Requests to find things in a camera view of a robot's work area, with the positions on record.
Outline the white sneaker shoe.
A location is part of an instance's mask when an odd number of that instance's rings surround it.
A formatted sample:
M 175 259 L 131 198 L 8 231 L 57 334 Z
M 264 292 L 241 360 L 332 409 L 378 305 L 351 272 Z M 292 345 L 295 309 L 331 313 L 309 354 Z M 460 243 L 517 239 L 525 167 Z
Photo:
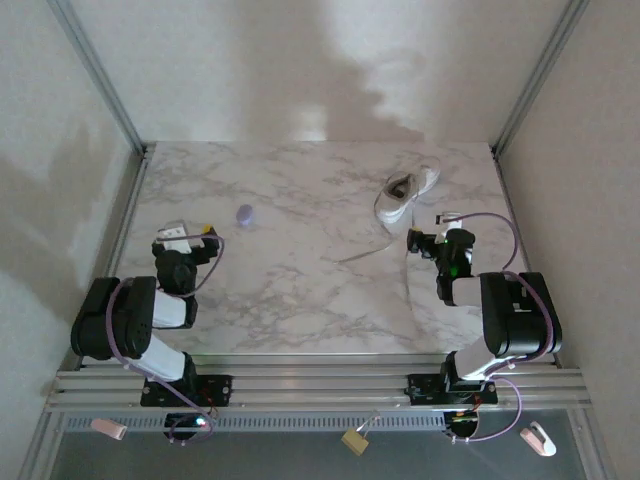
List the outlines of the white sneaker shoe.
M 377 219 L 385 225 L 398 222 L 418 197 L 435 186 L 440 172 L 436 165 L 423 165 L 392 174 L 374 202 Z

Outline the pink and white clip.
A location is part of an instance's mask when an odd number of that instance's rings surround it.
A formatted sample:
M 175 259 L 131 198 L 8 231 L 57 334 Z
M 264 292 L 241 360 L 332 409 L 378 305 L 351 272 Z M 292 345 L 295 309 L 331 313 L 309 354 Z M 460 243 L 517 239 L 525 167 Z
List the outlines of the pink and white clip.
M 541 457 L 552 457 L 557 452 L 554 441 L 536 421 L 532 421 L 528 427 L 523 428 L 520 431 L 520 437 Z

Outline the brass padlock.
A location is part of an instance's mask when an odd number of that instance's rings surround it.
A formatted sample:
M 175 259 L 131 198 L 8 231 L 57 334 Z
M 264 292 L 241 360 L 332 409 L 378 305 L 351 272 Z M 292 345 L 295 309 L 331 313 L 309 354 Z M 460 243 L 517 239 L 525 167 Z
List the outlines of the brass padlock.
M 378 411 L 373 411 L 363 422 L 355 428 L 348 428 L 341 437 L 342 443 L 356 456 L 362 456 L 369 446 L 367 440 L 371 427 L 381 419 Z

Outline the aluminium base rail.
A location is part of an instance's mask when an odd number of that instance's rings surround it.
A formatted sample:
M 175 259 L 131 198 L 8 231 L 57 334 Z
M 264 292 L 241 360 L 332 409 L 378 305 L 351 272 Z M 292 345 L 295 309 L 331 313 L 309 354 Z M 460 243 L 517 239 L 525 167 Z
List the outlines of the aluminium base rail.
M 407 410 L 403 391 L 410 374 L 435 374 L 438 354 L 197 355 L 200 374 L 230 375 L 232 411 Z M 588 408 L 591 398 L 582 374 L 549 356 L 505 372 L 516 384 L 498 386 L 496 409 L 512 409 L 521 397 L 529 410 Z M 55 375 L 45 401 L 48 411 L 134 411 L 143 379 L 115 361 L 82 361 Z

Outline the aluminium frame leg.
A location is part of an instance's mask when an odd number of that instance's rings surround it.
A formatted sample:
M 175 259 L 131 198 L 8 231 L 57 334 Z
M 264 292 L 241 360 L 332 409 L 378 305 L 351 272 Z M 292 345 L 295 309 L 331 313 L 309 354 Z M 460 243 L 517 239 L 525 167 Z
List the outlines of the aluminium frame leg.
M 18 480 L 50 480 L 59 447 L 65 432 L 66 415 L 61 412 L 43 412 Z
M 567 411 L 572 435 L 587 480 L 618 480 L 592 409 Z

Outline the aluminium frame post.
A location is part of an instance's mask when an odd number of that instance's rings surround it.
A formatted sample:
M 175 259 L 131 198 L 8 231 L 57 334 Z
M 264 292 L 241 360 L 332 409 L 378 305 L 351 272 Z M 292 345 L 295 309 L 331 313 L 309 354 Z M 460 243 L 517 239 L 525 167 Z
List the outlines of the aluminium frame post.
M 98 52 L 85 32 L 71 0 L 46 0 L 46 3 L 64 31 L 113 119 L 124 134 L 132 152 L 138 156 L 143 156 L 146 152 L 146 144 L 141 139 L 130 115 L 126 111 Z
M 492 156 L 497 163 L 501 161 L 514 140 L 590 2 L 591 0 L 567 0 L 533 70 L 491 146 Z

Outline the black controller board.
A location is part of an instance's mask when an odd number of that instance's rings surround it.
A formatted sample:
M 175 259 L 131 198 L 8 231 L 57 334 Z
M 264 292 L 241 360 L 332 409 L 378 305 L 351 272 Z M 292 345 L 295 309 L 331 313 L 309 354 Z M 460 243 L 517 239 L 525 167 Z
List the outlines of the black controller board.
M 478 429 L 479 417 L 474 411 L 451 411 L 444 413 L 445 435 L 453 443 L 468 443 Z
M 172 413 L 164 420 L 163 434 L 171 444 L 186 446 L 207 439 L 212 428 L 201 414 Z

